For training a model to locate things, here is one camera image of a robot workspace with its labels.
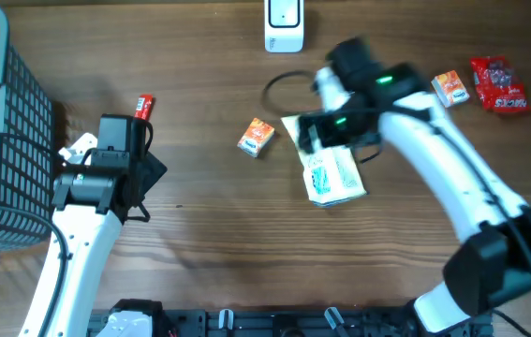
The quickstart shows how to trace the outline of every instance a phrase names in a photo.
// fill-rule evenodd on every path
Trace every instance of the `wood grain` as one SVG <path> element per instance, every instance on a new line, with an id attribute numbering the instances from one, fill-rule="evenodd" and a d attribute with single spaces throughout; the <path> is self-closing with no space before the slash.
<path id="1" fill-rule="evenodd" d="M 1 7 L 45 7 L 88 5 L 142 5 L 142 4 L 203 4 L 203 3 L 261 3 L 259 0 L 0 0 Z"/>
<path id="2" fill-rule="evenodd" d="M 458 247 L 450 223 L 392 147 L 361 168 L 371 195 L 331 209 L 307 199 L 302 166 L 260 90 L 275 75 L 317 70 L 336 43 L 365 34 L 385 64 L 424 76 L 456 70 L 473 94 L 468 59 L 505 54 L 531 97 L 531 3 L 313 3 L 298 54 L 268 54 L 262 4 L 10 8 L 11 41 L 63 103 L 65 135 L 96 132 L 101 113 L 132 114 L 156 96 L 152 152 L 170 171 L 150 191 L 151 223 L 130 222 L 116 243 L 96 308 L 121 298 L 166 308 L 324 308 L 400 305 L 431 289 Z M 304 81 L 274 93 L 313 108 Z M 531 115 L 501 119 L 473 96 L 455 123 L 531 204 Z M 253 117 L 275 139 L 260 159 L 236 148 Z M 25 318 L 46 245 L 0 254 L 0 336 Z M 531 295 L 508 306 L 531 327 Z M 517 335 L 500 323 L 500 336 Z"/>

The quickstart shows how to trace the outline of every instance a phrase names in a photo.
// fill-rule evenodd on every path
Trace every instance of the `orange snack box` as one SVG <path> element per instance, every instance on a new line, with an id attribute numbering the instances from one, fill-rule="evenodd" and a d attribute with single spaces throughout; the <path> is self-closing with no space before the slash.
<path id="1" fill-rule="evenodd" d="M 272 126 L 267 125 L 259 118 L 255 118 L 238 142 L 238 147 L 243 149 L 247 154 L 257 158 L 263 146 L 273 136 L 273 132 L 274 129 Z"/>
<path id="2" fill-rule="evenodd" d="M 454 70 L 434 77 L 432 85 L 446 108 L 469 99 L 469 93 Z"/>

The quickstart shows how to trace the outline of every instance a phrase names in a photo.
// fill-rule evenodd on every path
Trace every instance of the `white label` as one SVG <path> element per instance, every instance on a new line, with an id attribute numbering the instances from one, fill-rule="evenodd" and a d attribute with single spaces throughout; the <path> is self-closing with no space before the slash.
<path id="1" fill-rule="evenodd" d="M 469 98 L 469 95 L 465 90 L 457 89 L 452 92 L 452 101 L 454 103 L 465 101 Z"/>
<path id="2" fill-rule="evenodd" d="M 252 156 L 257 156 L 259 150 L 258 144 L 254 139 L 244 139 L 240 143 L 240 148 Z"/>
<path id="3" fill-rule="evenodd" d="M 524 99 L 496 99 L 494 104 L 497 108 L 513 108 L 513 107 L 527 107 L 527 101 Z"/>
<path id="4" fill-rule="evenodd" d="M 140 97 L 138 99 L 138 105 L 136 106 L 136 111 L 142 110 L 143 105 L 144 105 L 144 97 Z"/>

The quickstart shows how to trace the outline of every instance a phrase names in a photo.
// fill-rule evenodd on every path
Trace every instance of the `gray wire basket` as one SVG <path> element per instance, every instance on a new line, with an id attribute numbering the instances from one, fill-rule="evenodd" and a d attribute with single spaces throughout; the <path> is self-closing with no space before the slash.
<path id="1" fill-rule="evenodd" d="M 0 132 L 26 136 L 53 148 L 51 101 L 20 55 L 9 44 L 9 27 L 0 9 Z M 52 161 L 49 154 L 14 139 L 0 139 L 0 205 L 51 220 Z M 45 240 L 51 231 L 12 212 L 0 211 L 0 251 Z"/>

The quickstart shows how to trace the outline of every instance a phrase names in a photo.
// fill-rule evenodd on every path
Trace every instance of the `black cable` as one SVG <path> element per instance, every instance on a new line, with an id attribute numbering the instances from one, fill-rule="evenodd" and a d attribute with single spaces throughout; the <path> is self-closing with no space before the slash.
<path id="1" fill-rule="evenodd" d="M 141 221 L 141 222 L 149 222 L 151 220 L 151 215 L 146 210 L 144 205 L 142 205 L 142 203 L 141 203 L 140 205 L 138 205 L 138 208 L 142 212 L 142 215 L 144 215 L 144 216 L 130 216 L 130 217 L 127 217 L 125 220 L 126 221 L 127 220 L 136 220 L 136 221 Z"/>
<path id="2" fill-rule="evenodd" d="M 51 154 L 55 156 L 56 158 L 60 158 L 64 163 L 69 165 L 69 163 L 55 150 L 50 149 L 46 146 L 43 146 L 42 144 L 39 144 L 37 142 L 34 142 L 30 140 L 29 138 L 25 136 L 20 135 L 12 135 L 6 132 L 0 132 L 0 137 L 4 138 L 11 138 L 11 139 L 17 139 L 23 142 L 27 142 L 28 144 L 31 144 L 38 150 L 44 151 L 48 154 Z M 59 264 L 59 272 L 57 273 L 57 281 L 55 283 L 55 289 L 52 292 L 51 301 L 49 302 L 49 307 L 47 308 L 47 313 L 44 316 L 44 319 L 42 321 L 42 325 L 40 326 L 40 334 L 38 336 L 44 336 L 46 334 L 46 330 L 49 327 L 49 324 L 52 320 L 52 316 L 54 314 L 55 307 L 57 305 L 57 301 L 59 300 L 59 296 L 61 295 L 61 290 L 63 289 L 63 283 L 65 281 L 66 277 L 66 268 L 67 268 L 67 260 L 69 258 L 69 253 L 67 252 L 67 244 L 66 244 L 66 238 L 61 232 L 61 230 L 51 221 L 47 221 L 40 216 L 24 211 L 24 210 L 18 210 L 13 207 L 8 206 L 1 206 L 0 205 L 0 211 L 3 212 L 13 212 L 16 214 L 19 214 L 21 216 L 24 216 L 28 219 L 35 220 L 39 222 L 40 224 L 44 225 L 45 227 L 49 228 L 54 234 L 55 237 L 57 237 L 57 241 L 59 242 L 59 249 L 61 250 L 61 253 L 59 254 L 58 258 L 60 259 Z"/>
<path id="3" fill-rule="evenodd" d="M 524 239 L 523 235 L 521 234 L 521 232 L 519 231 L 519 229 L 515 226 L 515 223 L 513 222 L 513 220 L 510 217 L 509 213 L 507 212 L 505 207 L 500 202 L 500 198 L 498 197 L 498 195 L 496 193 L 494 193 L 494 191 L 492 190 L 492 187 L 490 187 L 488 182 L 485 181 L 485 179 L 483 178 L 481 173 L 477 170 L 476 166 L 473 164 L 471 159 L 465 154 L 463 149 L 461 149 L 459 147 L 459 145 L 451 137 L 446 135 L 442 131 L 442 129 L 440 127 L 437 127 L 437 126 L 434 126 L 434 125 L 430 125 L 430 127 L 433 128 L 433 130 L 436 132 L 437 135 L 443 137 L 446 140 L 446 142 L 448 144 L 450 144 L 450 146 L 452 148 L 454 148 L 454 150 L 459 154 L 459 156 L 461 156 L 461 158 L 469 166 L 469 168 L 471 169 L 471 171 L 473 172 L 473 174 L 476 176 L 476 178 L 478 179 L 479 183 L 483 187 L 484 191 L 492 199 L 492 203 L 495 205 L 495 207 L 498 209 L 498 211 L 502 214 L 502 216 L 506 219 L 507 227 L 509 228 L 510 233 L 515 238 L 515 241 L 517 242 L 517 245 L 519 245 L 519 248 L 521 249 L 522 253 L 524 254 L 524 259 L 525 259 L 525 262 L 527 264 L 527 267 L 531 271 L 531 251 L 529 249 L 529 246 L 525 242 L 525 239 Z M 531 337 L 531 333 L 529 331 L 524 329 L 519 323 L 517 323 L 514 319 L 512 319 L 509 316 L 507 316 L 503 312 L 501 312 L 501 311 L 499 311 L 497 309 L 493 309 L 490 312 L 502 317 L 504 320 L 507 321 L 507 323 L 509 323 L 513 328 L 518 330 L 525 337 Z"/>
<path id="4" fill-rule="evenodd" d="M 37 148 L 37 150 L 44 151 L 44 152 L 46 152 L 48 154 L 51 154 L 55 158 L 59 158 L 61 161 L 66 163 L 66 165 L 69 165 L 69 163 L 64 159 L 64 157 L 62 157 L 58 152 L 56 152 L 55 150 L 50 149 L 50 148 L 40 144 L 40 143 L 37 143 L 37 142 L 35 142 L 33 140 L 30 140 L 26 136 L 14 135 L 14 134 L 10 134 L 8 132 L 0 132 L 0 137 L 16 139 L 16 140 L 27 142 L 28 144 L 30 144 L 33 147 Z"/>
<path id="5" fill-rule="evenodd" d="M 143 121 L 146 124 L 146 128 L 149 129 L 149 140 L 144 145 L 144 154 L 148 154 L 149 149 L 151 148 L 151 143 L 153 142 L 153 125 L 149 121 Z"/>
<path id="6" fill-rule="evenodd" d="M 287 78 L 290 78 L 290 77 L 295 77 L 295 76 L 306 77 L 306 78 L 308 78 L 311 81 L 315 80 L 315 73 L 312 72 L 312 71 L 308 71 L 308 70 L 289 71 L 289 72 L 286 72 L 286 73 L 283 73 L 283 74 L 280 74 L 280 75 L 274 77 L 271 81 L 269 81 L 265 85 L 265 88 L 263 88 L 263 91 L 261 92 L 261 105 L 263 106 L 263 108 L 265 110 L 268 110 L 270 112 L 276 113 L 276 114 L 281 115 L 281 116 L 288 116 L 290 114 L 300 114 L 300 113 L 308 113 L 308 112 L 317 111 L 317 110 L 312 110 L 312 111 L 288 111 L 288 110 L 284 110 L 282 108 L 279 108 L 277 105 L 275 105 L 272 102 L 272 100 L 270 99 L 269 91 L 270 91 L 270 89 L 272 88 L 272 86 L 274 84 L 276 84 L 280 80 L 287 79 Z"/>
<path id="7" fill-rule="evenodd" d="M 86 159 L 88 159 L 88 157 L 90 156 L 90 154 L 93 152 L 93 150 L 95 150 L 96 148 L 90 148 L 88 150 L 86 150 L 86 152 L 84 153 L 84 156 L 81 158 L 81 162 L 80 164 L 82 165 L 86 165 Z"/>
<path id="8" fill-rule="evenodd" d="M 374 154 L 371 154 L 370 156 L 368 156 L 368 157 L 366 157 L 366 158 L 363 158 L 363 159 L 359 160 L 359 163 L 364 164 L 364 163 L 370 161 L 371 159 L 376 158 L 378 155 L 381 154 L 381 151 L 382 151 L 383 148 L 384 148 L 384 146 L 383 146 L 383 142 L 380 142 L 380 143 L 377 145 L 377 152 L 375 152 Z"/>

